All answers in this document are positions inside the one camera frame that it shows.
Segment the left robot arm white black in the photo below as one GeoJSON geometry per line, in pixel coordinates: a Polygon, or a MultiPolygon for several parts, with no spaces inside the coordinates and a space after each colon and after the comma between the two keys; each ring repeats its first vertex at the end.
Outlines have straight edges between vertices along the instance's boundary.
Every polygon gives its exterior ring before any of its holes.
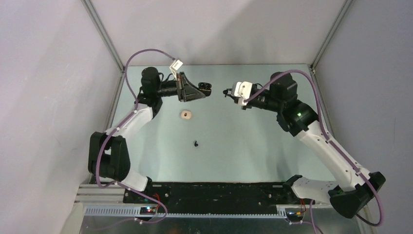
{"type": "Polygon", "coordinates": [[[154,190],[147,185],[150,178],[132,168],[128,138],[156,117],[164,97],[177,96],[180,102],[194,101],[210,96],[212,85],[207,82],[194,85],[184,72],[179,72],[175,80],[161,80],[161,73],[154,67],[145,68],[141,75],[141,87],[131,111],[116,126],[91,135],[88,171],[136,190],[135,197],[148,203],[154,197],[154,190]]]}

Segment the black earbud charging case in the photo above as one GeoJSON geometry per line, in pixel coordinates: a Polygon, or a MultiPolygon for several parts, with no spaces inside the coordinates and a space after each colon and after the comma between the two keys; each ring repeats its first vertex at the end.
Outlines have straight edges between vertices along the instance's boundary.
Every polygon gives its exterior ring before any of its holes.
{"type": "Polygon", "coordinates": [[[200,82],[198,83],[198,89],[206,96],[209,97],[212,92],[212,85],[207,82],[200,82]]]}

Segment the beige earbud charging case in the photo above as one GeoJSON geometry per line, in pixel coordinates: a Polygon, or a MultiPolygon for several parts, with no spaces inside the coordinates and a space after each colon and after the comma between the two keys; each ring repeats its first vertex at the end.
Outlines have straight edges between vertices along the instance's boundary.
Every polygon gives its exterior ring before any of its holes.
{"type": "Polygon", "coordinates": [[[180,117],[181,117],[182,119],[189,120],[189,119],[192,118],[192,112],[189,111],[189,110],[183,110],[183,111],[181,112],[181,114],[180,114],[180,117]]]}

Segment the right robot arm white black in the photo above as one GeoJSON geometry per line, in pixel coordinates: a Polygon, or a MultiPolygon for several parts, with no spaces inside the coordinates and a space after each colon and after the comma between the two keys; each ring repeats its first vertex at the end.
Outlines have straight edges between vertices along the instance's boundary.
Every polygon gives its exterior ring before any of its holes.
{"type": "Polygon", "coordinates": [[[295,204],[312,199],[330,204],[345,218],[358,216],[385,182],[380,172],[371,172],[351,157],[325,128],[320,106],[310,107],[298,99],[294,70],[274,73],[262,88],[238,81],[223,91],[242,109],[275,112],[279,126],[311,149],[333,175],[333,181],[312,180],[295,175],[284,183],[283,197],[295,204]]]}

